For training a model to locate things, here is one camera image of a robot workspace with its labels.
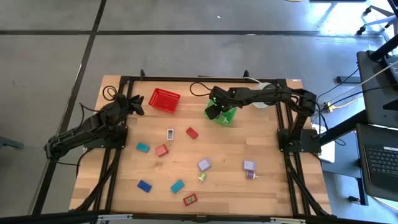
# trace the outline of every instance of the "wooden tabletop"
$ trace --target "wooden tabletop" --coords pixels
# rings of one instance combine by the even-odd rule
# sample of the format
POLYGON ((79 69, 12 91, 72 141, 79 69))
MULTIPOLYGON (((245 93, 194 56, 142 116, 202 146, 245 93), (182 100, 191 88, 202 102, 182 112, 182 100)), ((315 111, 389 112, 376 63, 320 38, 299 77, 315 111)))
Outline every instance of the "wooden tabletop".
MULTIPOLYGON (((120 76, 104 76, 96 110, 108 103, 102 96, 102 89, 106 85, 117 88, 119 80, 120 76)), ((291 88, 302 88, 300 80, 287 80, 287 83, 291 88)), ((134 114, 127 119, 128 139, 121 153, 111 210, 125 213, 292 215, 283 155, 277 142, 276 129, 279 126, 275 106, 238 108, 232 125, 226 127, 204 117, 209 99, 207 96, 193 96, 189 91, 190 84, 134 82, 133 95, 145 96, 142 104, 145 115, 134 114), (181 95, 174 114, 148 105, 155 88, 181 95), (185 133, 189 127, 199 134, 195 140, 185 133), (166 141, 168 128, 175 130, 174 141, 166 141), (138 151, 138 142, 149 145, 149 152, 138 151), (170 152, 158 157, 155 148, 162 144, 168 145, 170 152), (207 179, 198 183, 200 171, 197 162, 204 158, 211 159, 212 165, 206 171, 207 179), (245 159, 256 162, 258 178, 245 178, 245 159), (185 186, 173 194, 170 187, 180 179, 185 186), (151 184, 149 193, 137 187, 140 180, 151 184), (192 193, 197 195, 198 201, 186 207, 183 198, 192 193)), ((229 87, 253 88, 256 84, 206 82, 205 85, 209 88, 217 85, 227 90, 229 87)), ((194 86, 193 91, 196 94, 208 93, 200 85, 194 86)), ((287 127, 284 104, 282 111, 287 127)), ((97 184, 103 154, 104 149, 94 149, 81 161, 70 208, 79 206, 97 184)), ((306 186, 323 209, 331 212, 319 160, 307 153, 301 153, 301 158, 306 186)), ((107 186, 104 189, 101 208, 104 207, 107 186)), ((297 186, 296 196, 299 210, 303 212, 297 186)))

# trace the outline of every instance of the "concrete floor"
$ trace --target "concrete floor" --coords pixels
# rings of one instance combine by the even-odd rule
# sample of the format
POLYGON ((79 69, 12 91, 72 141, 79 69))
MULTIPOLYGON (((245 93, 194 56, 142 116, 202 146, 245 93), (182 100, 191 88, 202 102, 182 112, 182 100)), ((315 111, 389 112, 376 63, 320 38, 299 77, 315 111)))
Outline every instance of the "concrete floor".
MULTIPOLYGON (((99 0, 3 0, 1 29, 88 29, 99 0)), ((311 36, 142 35, 97 36, 76 101, 93 107, 103 75, 241 77, 245 69, 258 78, 299 78, 316 94, 335 85, 338 75, 356 69, 356 52, 376 49, 378 36, 353 37, 363 21, 379 17, 361 13, 366 3, 249 1, 108 1, 100 30, 302 30, 311 36)), ((370 31, 379 31, 372 26, 370 31)), ((0 35, 0 136, 22 141, 25 148, 0 152, 0 217, 25 215, 42 174, 42 146, 60 122, 80 66, 87 35, 0 35)), ((325 100, 348 89, 342 86, 325 100)), ((334 126, 360 110, 358 101, 326 118, 334 126)), ((70 127, 80 121, 75 108, 70 127)), ((76 162, 81 149, 63 162, 76 162)), ((44 207, 64 212, 75 183, 75 168, 57 166, 44 207)), ((368 207, 346 201, 358 196, 354 179, 325 173, 333 213, 341 218, 397 223, 389 208, 370 198, 368 207)), ((161 221, 135 221, 163 223, 161 221)))

